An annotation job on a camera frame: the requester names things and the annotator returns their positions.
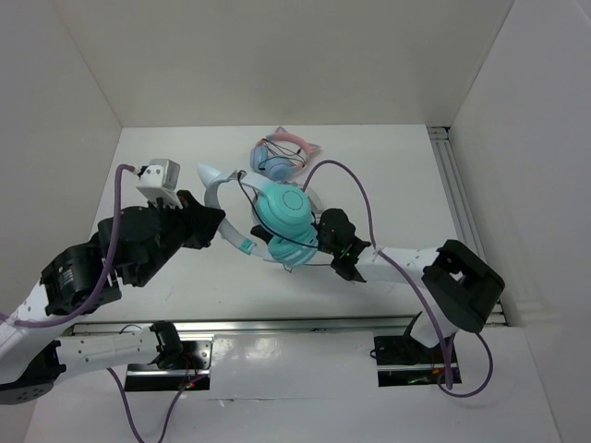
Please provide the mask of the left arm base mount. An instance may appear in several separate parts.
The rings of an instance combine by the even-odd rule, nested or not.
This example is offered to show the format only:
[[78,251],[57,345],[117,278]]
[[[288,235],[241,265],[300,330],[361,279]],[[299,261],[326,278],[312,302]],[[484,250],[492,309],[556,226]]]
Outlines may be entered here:
[[182,351],[163,366],[131,364],[127,366],[126,392],[207,391],[211,387],[213,336],[180,332]]

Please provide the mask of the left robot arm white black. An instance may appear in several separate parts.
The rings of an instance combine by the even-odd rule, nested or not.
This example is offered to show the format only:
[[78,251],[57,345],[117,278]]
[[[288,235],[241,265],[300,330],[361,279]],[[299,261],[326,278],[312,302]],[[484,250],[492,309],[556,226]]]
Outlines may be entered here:
[[60,323],[42,329],[20,327],[13,320],[1,325],[2,404],[34,401],[58,383],[108,367],[169,369],[180,363],[185,350],[171,321],[89,338],[65,334],[74,324],[67,315],[87,301],[94,287],[101,290],[86,315],[120,300],[124,284],[145,286],[180,248],[210,246],[224,211],[202,206],[186,190],[177,195],[180,205],[175,209],[156,203],[122,210],[115,258],[106,280],[100,276],[113,225],[110,219],[99,223],[89,242],[67,248],[45,267],[16,317]]

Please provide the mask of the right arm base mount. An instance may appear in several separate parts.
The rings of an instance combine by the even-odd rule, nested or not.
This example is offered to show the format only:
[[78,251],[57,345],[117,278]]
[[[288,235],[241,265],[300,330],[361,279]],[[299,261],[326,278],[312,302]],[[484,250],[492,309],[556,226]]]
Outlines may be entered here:
[[411,328],[419,317],[419,314],[414,316],[404,332],[374,337],[369,356],[377,364],[381,388],[435,385],[444,374],[440,345],[428,348],[411,337]]

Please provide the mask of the teal cat-ear headphones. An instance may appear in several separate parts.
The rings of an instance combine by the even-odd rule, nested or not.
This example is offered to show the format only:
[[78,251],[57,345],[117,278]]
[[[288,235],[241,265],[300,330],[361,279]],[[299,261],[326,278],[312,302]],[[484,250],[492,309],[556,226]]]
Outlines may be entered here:
[[206,207],[221,207],[218,190],[220,185],[235,181],[243,189],[260,192],[251,208],[273,238],[266,245],[258,245],[241,234],[232,223],[223,220],[218,228],[221,237],[246,255],[254,255],[268,262],[287,268],[306,265],[319,251],[318,233],[310,203],[303,190],[295,186],[275,183],[268,178],[245,171],[222,172],[200,163],[197,171],[205,186]]

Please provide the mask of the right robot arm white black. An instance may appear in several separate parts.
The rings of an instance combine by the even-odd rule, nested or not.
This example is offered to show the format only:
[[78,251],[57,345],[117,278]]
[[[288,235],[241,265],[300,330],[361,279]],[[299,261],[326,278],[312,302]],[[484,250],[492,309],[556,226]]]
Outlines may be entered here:
[[343,210],[325,210],[317,222],[281,223],[258,216],[252,229],[265,245],[246,237],[240,251],[283,264],[306,265],[317,252],[332,256],[332,269],[344,280],[406,283],[423,306],[403,340],[407,358],[425,361],[460,330],[478,334],[504,290],[502,277],[465,244],[448,240],[438,248],[403,249],[374,245],[356,236]]

